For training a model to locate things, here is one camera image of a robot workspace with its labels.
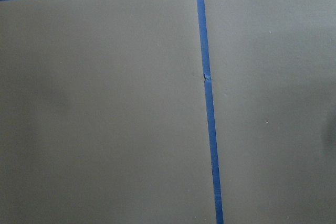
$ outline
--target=gray panel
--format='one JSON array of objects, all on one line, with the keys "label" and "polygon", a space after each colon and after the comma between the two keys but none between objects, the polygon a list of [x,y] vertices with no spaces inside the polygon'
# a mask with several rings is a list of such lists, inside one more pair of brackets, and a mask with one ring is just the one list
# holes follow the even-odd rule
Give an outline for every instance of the gray panel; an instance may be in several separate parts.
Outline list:
[{"label": "gray panel", "polygon": [[1,13],[1,223],[214,223],[196,0]]},{"label": "gray panel", "polygon": [[226,223],[336,223],[336,0],[205,3]]}]

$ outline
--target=gray surface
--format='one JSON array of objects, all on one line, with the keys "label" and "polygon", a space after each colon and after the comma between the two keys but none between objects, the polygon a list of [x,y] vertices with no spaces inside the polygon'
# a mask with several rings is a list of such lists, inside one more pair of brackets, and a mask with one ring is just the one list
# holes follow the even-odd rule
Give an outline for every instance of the gray surface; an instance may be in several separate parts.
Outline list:
[{"label": "gray surface", "polygon": [[336,0],[205,3],[225,223],[336,223]]},{"label": "gray surface", "polygon": [[0,9],[1,223],[215,223],[196,0]]}]

